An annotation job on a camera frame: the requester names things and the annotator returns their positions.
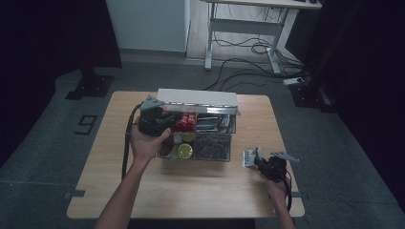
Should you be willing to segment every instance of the black cable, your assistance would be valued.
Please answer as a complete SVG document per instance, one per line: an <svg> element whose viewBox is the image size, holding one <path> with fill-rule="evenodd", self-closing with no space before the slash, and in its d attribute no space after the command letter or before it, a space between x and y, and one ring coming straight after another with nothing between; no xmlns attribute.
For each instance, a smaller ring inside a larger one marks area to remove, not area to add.
<svg viewBox="0 0 405 229"><path fill-rule="evenodd" d="M289 57L286 57L283 55L283 53L280 50L275 50L275 53L277 54L277 57L279 58L280 62L285 63L285 64L290 64L296 67L303 67L304 65L301 63L299 60L291 59Z"/></svg>
<svg viewBox="0 0 405 229"><path fill-rule="evenodd" d="M251 40L256 40L256 39L258 39L258 38L256 38L256 37L252 37L252 38L249 38L249 39L247 39L247 40L245 40L245 41L242 41L242 42L239 42L239 43L232 43L232 42L229 42L229 41L226 41L226 40L222 40L222 39L217 39L217 35L216 35L216 33L215 32L213 32L214 33L214 39L212 40L212 41L215 41L216 43L217 43L217 45L219 45L219 46L222 46L222 47L232 47L232 46L237 46L237 47L252 47L252 45L243 45L244 43L247 43L247 42L249 42L249 41L251 41Z"/></svg>
<svg viewBox="0 0 405 229"><path fill-rule="evenodd" d="M277 21L280 21L280 16L281 16L281 13L283 12L283 10L284 10L284 8L280 8L279 18L277 18Z"/></svg>
<svg viewBox="0 0 405 229"><path fill-rule="evenodd" d="M284 185L286 186L287 197L288 197L287 209L288 209L288 211L289 211L289 210L291 209L291 204L292 204L291 179L289 180L289 185L288 185L288 183L287 183L287 177L283 174L283 172L281 171L280 167L278 167L278 166L276 166L276 167L277 167L277 169L278 169L278 171L279 171L279 173L280 173L280 175L281 175L281 178L282 178L282 181L283 181Z"/></svg>
<svg viewBox="0 0 405 229"><path fill-rule="evenodd" d="M237 84L234 84L234 85L232 85L232 86L226 88L226 89L224 90L224 92L228 92L231 88L234 88L234 87L236 87L236 86L238 86L238 85L241 85L241 84L250 84L250 85L254 85L254 86L258 86L258 87L263 87L263 86L267 85L268 82L281 83L281 82L272 81L271 79L266 80L266 82L263 83L263 84L256 84L256 83L251 83L251 82L239 82L239 83L237 83Z"/></svg>
<svg viewBox="0 0 405 229"><path fill-rule="evenodd" d="M236 71L236 72L233 73L233 74L242 73L242 72L245 72L245 71L252 71L255 75L259 75L259 76L261 76L260 74L262 74L262 73L260 73L260 72L258 72L258 71L256 71L256 70L253 70L253 69L243 69L243 70ZM217 83L223 83L224 81L226 81L226 79L219 80ZM276 81L276 80L268 80L266 83L268 83L268 82L282 83L282 81ZM256 85L256 86L265 86L265 84L260 84L260 85L259 85L259 84L250 83L250 82L239 82L237 85L240 85L240 84L252 84L252 85ZM231 86L231 87L225 89L224 92L227 92L229 89L231 89L231 88L233 88L233 87L236 87L237 85L233 85L233 86Z"/></svg>
<svg viewBox="0 0 405 229"><path fill-rule="evenodd" d="M256 51L256 49L255 49L256 47L263 47L263 48L265 49L265 51L264 51L264 52L258 52L258 51ZM271 47L270 44L269 44L266 40L260 39L260 38L258 37L258 42L254 43L254 44L252 45L251 50L252 50L253 53L266 54L266 53L268 53L267 48L270 48L270 47Z"/></svg>
<svg viewBox="0 0 405 229"><path fill-rule="evenodd" d="M260 12L254 17L254 19L256 20L257 17L260 15L260 13L262 13L263 7L260 7Z"/></svg>
<svg viewBox="0 0 405 229"><path fill-rule="evenodd" d="M267 21L267 18L268 18L268 13L270 12L270 7L267 7L266 9L265 9L265 11L266 11L266 13L264 13L263 14L263 21Z"/></svg>
<svg viewBox="0 0 405 229"><path fill-rule="evenodd" d="M128 156L129 156L129 143L130 143L130 139L131 139L131 129L132 129L132 125L134 122L135 112L137 111L137 109L139 109L140 106L141 106L141 104L138 104L137 106L135 106L134 110L131 112L131 115L129 116L129 119L128 119L128 124L127 124L127 128L125 131L125 147L124 147L124 157L122 159L121 179L124 179L125 175L126 175L126 167L127 167L127 163L128 163Z"/></svg>
<svg viewBox="0 0 405 229"><path fill-rule="evenodd" d="M218 3L217 3L217 5L215 6L214 18L217 17L217 11L218 11Z"/></svg>
<svg viewBox="0 0 405 229"><path fill-rule="evenodd" d="M232 13L230 12L230 6L229 6L229 4L227 4L228 5L228 10L229 10L229 15L232 17L232 19L233 19L233 15L232 15Z"/></svg>
<svg viewBox="0 0 405 229"><path fill-rule="evenodd" d="M274 16L273 17L273 15L274 15L274 8L271 8L272 9L272 11L271 11L271 16L269 17L271 20L270 20L270 22L273 20L273 19L275 19L276 17L278 17L278 19L277 20L280 20L280 15L281 15L281 12L282 12L282 9L280 9L280 11L279 11L279 13L278 13L278 15L276 15L276 16ZM267 18L268 18L268 12L270 11L270 7L267 7L267 15L266 15L266 17L264 17L264 19L263 19L263 21L267 21Z"/></svg>
<svg viewBox="0 0 405 229"><path fill-rule="evenodd" d="M228 62L228 61L245 62L245 63L248 63L248 64L250 64L250 65L255 66L256 68L259 69L259 71L258 71L258 70L251 70L251 69L244 69L244 70L236 71L235 73L233 73L231 76L229 76L229 77L226 78L226 79L220 80L220 79L221 79L221 76L222 76L222 74L223 74L224 64L225 64L226 62ZM252 72L254 72L254 73L241 73L242 71L252 71ZM271 72L269 72L269 71L263 69L262 67L260 67L258 64L254 63L254 62L251 62L251 61L248 61L248 60L244 60L244 59L240 59L240 58L230 58L230 59L225 60L225 61L223 62L223 64L221 65L221 67L220 67L220 73L219 73L219 75L218 75L218 78L215 80L215 82L212 83L211 85L209 85L208 87L202 89L202 90L203 90L203 91L206 91L206 90L212 89L212 88L213 88L215 85L217 85L218 83L223 82L223 83L222 83L222 86L221 86L221 89L220 89L220 91L221 91L221 90L224 88L224 84L225 84L229 79L231 79L231 78L233 78L233 77L236 77L236 76L240 76L240 75L260 75L260 76L269 77L269 78L288 79L288 78L292 78L292 77L295 76L296 74L292 74L292 75L288 75L288 76L282 76L282 75L278 75L278 74L271 73Z"/></svg>
<svg viewBox="0 0 405 229"><path fill-rule="evenodd" d="M297 73L289 74L289 73L287 73L286 69L300 69L300 71L297 72ZM306 77L306 76L309 76L309 73L306 70L303 70L302 68L297 68L297 67L286 66L286 67L283 68L283 71L288 77L295 77L295 76Z"/></svg>

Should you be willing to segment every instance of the wire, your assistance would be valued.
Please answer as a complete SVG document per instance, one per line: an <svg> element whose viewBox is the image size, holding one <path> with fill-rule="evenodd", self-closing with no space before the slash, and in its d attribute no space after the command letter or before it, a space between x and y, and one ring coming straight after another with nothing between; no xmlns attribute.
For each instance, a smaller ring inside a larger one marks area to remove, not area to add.
<svg viewBox="0 0 405 229"><path fill-rule="evenodd" d="M262 13L263 7L260 7L260 12L254 17L254 19L256 20L257 17Z"/></svg>
<svg viewBox="0 0 405 229"><path fill-rule="evenodd" d="M254 44L252 45L252 47L251 47L252 52L253 52L253 53L258 53L258 54L266 54L266 53L268 53L267 48L270 48L270 47L271 47L270 43L268 43L268 42L267 42L266 40L264 40L264 39L261 39L261 38L260 38L260 35L259 35L259 37L258 37L257 39L258 39L258 42L254 43ZM262 48L264 48L265 50L264 50L263 52L258 52L258 51L256 50L256 47L262 47Z"/></svg>
<svg viewBox="0 0 405 229"><path fill-rule="evenodd" d="M301 61L286 57L280 50L276 49L275 53L277 54L277 57L279 57L280 62L284 64L290 64L299 68L303 67Z"/></svg>
<svg viewBox="0 0 405 229"><path fill-rule="evenodd" d="M232 12L230 11L230 6L229 6L229 4L227 4L228 5L228 10L229 10L229 15L232 17L232 19L233 19L233 15L232 15Z"/></svg>
<svg viewBox="0 0 405 229"><path fill-rule="evenodd" d="M256 39L260 39L263 42L266 42L266 40L263 40L261 38L252 37L252 38L249 38L249 39L247 39L245 41L242 41L242 42L239 42L239 43L232 43L232 42L229 42L229 41L226 41L226 40L217 39L217 36L216 36L215 32L213 32L213 33L214 33L214 40L212 40L212 41L215 41L219 46L223 46L223 47L231 47L231 46L252 47L252 45L244 45L244 43L247 43L247 42L249 42L251 40L256 40Z"/></svg>
<svg viewBox="0 0 405 229"><path fill-rule="evenodd" d="M238 61L238 62L244 62L244 63L248 63L252 66L254 66L256 69L243 69L243 70L239 70L234 72L231 76L225 78L225 79L221 79L222 75L223 75L223 70L224 70L224 65L225 63L229 62L229 61ZM276 81L274 79L287 79L287 78L291 78L290 75L278 75L278 74L274 74L271 73L265 69L263 69L261 66L259 66L257 63L248 61L248 60L244 60L244 59L240 59L240 58L231 58L231 59L227 59L223 62L223 64L220 67L220 73L218 75L218 78L215 80L215 82L213 82L211 85L209 85L208 87L202 89L203 91L206 90L211 90L213 87L215 87L216 85L221 83L220 89L219 91L222 91L224 89L224 85L226 84L226 82L228 82L230 79L235 78L237 76L246 76L246 75L255 75L255 76L261 76L261 77L266 77L266 78L270 78L268 81L266 81L266 83L264 84L257 84L257 83L252 83L252 82L238 82L235 85L232 85L228 88L225 89L225 91L236 87L237 85L241 85L241 84L250 84L250 85L256 85L256 86L265 86L268 82L274 82L274 83L281 83L279 81Z"/></svg>
<svg viewBox="0 0 405 229"><path fill-rule="evenodd" d="M278 167L278 166L276 166L276 167L277 167L277 169L278 169L278 171L279 171L281 177L283 178L282 181L283 181L283 183L284 183L284 185L285 185L285 187L286 187L287 197L288 197L287 209L288 209L288 211L289 211L289 210L291 209L291 203L292 203L292 195L291 195L291 174L288 173L288 170L286 169L286 173L288 173L288 174L289 174L289 177L290 177L290 179L289 179L289 185L288 185L286 175L283 174L283 172L281 171L280 167Z"/></svg>
<svg viewBox="0 0 405 229"><path fill-rule="evenodd" d="M134 122L134 115L137 109L139 109L141 104L138 104L135 106L134 110L131 112L131 115L128 118L128 124L127 128L125 131L125 145L124 145L124 157L122 159L122 169L121 169L121 179L125 178L126 175L126 168L127 168L127 163L128 163L128 155L129 155L129 141L131 138L131 129L132 129L132 124Z"/></svg>
<svg viewBox="0 0 405 229"><path fill-rule="evenodd" d="M288 173L288 176L289 176L289 192L291 193L291 190L292 190L292 176L289 173L289 171L287 171L287 173Z"/></svg>
<svg viewBox="0 0 405 229"><path fill-rule="evenodd" d="M266 11L266 13L263 14L263 21L267 21L268 13L270 12L270 7L267 7L267 8L265 9L265 11ZM274 13L274 10L271 11L271 16L270 16L270 18L272 18L273 13Z"/></svg>

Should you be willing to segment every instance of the standing desk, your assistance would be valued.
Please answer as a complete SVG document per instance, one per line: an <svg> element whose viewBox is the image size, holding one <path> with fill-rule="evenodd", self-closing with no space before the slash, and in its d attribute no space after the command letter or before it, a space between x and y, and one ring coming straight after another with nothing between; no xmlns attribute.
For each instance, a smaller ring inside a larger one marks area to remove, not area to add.
<svg viewBox="0 0 405 229"><path fill-rule="evenodd" d="M73 197L67 215L97 219L121 181L124 132L129 114L148 92L115 92L77 183L83 197ZM242 150L261 146L264 157L285 151L270 100L265 95L238 94L242 115L236 119L229 162L154 158L140 182L132 219L246 219L274 217L265 182L256 168L242 166ZM294 173L292 192L297 193ZM293 198L290 214L305 213Z"/></svg>
<svg viewBox="0 0 405 229"><path fill-rule="evenodd" d="M280 68L275 57L275 50L280 40L281 32L286 22L289 9L302 9L302 10L320 10L322 5L317 1L312 4L307 2L299 2L294 0L201 0L206 3L211 3L211 14L208 29L208 44L205 52L205 69L211 70L212 62L212 33L214 31L225 31L235 33L248 33L248 34L262 34L272 35L274 40L271 48L267 48L267 56L275 74L281 74ZM243 21L234 19L221 19L216 18L215 8L216 4L234 4L245 6L260 6L260 7L274 7L282 8L283 14L281 20L274 22L258 22L258 21Z"/></svg>

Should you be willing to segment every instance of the desk leg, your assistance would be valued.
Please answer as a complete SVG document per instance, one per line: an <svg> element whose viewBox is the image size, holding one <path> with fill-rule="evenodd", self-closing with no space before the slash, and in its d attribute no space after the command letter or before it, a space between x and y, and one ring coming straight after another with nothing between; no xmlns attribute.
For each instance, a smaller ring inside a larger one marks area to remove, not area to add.
<svg viewBox="0 0 405 229"><path fill-rule="evenodd" d="M277 56L275 55L275 51L277 49L277 44L280 40L281 32L283 31L283 27L286 23L286 18L288 15L288 8L284 8L284 12L279 23L277 34L274 36L273 43L271 44L271 48L267 48L267 56L270 60L271 68L273 69L275 74L281 74L280 68L277 63Z"/></svg>
<svg viewBox="0 0 405 229"><path fill-rule="evenodd" d="M211 70L212 63L212 25L211 22L214 20L215 15L215 3L211 4L211 16L209 18L209 28L208 28L208 44L206 45L205 51L205 66L207 71Z"/></svg>

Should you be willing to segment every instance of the dark background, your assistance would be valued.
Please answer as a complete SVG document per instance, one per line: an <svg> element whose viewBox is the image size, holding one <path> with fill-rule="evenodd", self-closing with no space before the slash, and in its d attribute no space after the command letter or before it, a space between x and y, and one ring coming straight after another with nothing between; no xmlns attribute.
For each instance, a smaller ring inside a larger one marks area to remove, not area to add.
<svg viewBox="0 0 405 229"><path fill-rule="evenodd" d="M335 110L403 211L404 12L404 1L326 0L320 12L297 16L287 43L312 77L328 85Z"/></svg>
<svg viewBox="0 0 405 229"><path fill-rule="evenodd" d="M356 4L360 7L353 10ZM403 1L327 0L319 14L303 11L297 17L296 24L303 27L319 17L313 33L297 36L304 33L293 28L290 35L298 43L306 40L307 49L295 45L301 49L296 56L312 67L310 72L319 73L313 77L330 85L336 111L402 209L404 11ZM3 164L47 107L58 76L121 63L104 1L1 1L0 34ZM331 45L335 49L319 67L316 63Z"/></svg>
<svg viewBox="0 0 405 229"><path fill-rule="evenodd" d="M57 77L121 67L105 1L0 1L0 166L53 96Z"/></svg>

